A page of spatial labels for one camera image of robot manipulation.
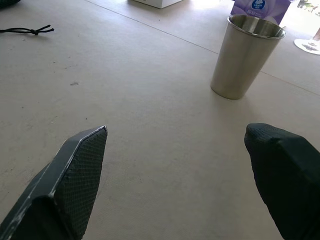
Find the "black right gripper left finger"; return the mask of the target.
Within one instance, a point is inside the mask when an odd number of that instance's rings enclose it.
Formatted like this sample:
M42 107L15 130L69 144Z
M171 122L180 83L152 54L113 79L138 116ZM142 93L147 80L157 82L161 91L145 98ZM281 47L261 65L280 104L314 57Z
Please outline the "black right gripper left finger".
M0 240L82 240L99 189L107 127L68 138L0 224Z

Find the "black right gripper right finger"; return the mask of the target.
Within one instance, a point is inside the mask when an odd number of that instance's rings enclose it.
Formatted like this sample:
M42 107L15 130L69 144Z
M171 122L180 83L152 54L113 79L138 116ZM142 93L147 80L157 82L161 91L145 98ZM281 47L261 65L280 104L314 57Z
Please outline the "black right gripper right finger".
M284 240L320 240L320 152L304 137L250 123L244 144L255 185Z

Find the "stainless steel cup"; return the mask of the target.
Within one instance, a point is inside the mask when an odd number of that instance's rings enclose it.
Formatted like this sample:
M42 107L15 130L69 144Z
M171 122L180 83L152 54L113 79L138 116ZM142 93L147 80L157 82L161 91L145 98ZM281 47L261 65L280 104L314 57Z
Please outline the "stainless steel cup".
M249 15L230 15L211 89L221 97L241 99L285 36L285 30L270 21Z

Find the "glass flask with orange liquid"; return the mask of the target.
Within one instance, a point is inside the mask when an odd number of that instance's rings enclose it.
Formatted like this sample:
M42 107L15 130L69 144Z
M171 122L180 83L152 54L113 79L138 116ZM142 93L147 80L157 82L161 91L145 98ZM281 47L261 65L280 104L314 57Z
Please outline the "glass flask with orange liquid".
M294 45L299 49L320 56L320 28L311 39L295 39Z

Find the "purple tissue box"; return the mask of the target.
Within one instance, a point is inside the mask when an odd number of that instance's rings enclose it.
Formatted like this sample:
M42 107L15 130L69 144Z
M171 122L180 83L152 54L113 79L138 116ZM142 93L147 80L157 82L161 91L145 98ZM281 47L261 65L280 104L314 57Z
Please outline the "purple tissue box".
M234 0L231 15L246 15L280 25L294 0Z

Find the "white cardboard box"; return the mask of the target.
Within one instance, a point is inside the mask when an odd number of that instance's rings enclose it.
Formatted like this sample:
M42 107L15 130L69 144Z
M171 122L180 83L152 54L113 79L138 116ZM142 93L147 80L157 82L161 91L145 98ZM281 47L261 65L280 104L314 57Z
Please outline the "white cardboard box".
M174 5L176 3L179 3L183 0L132 0L138 3L142 3L151 7L155 7L158 9L163 9L168 6Z

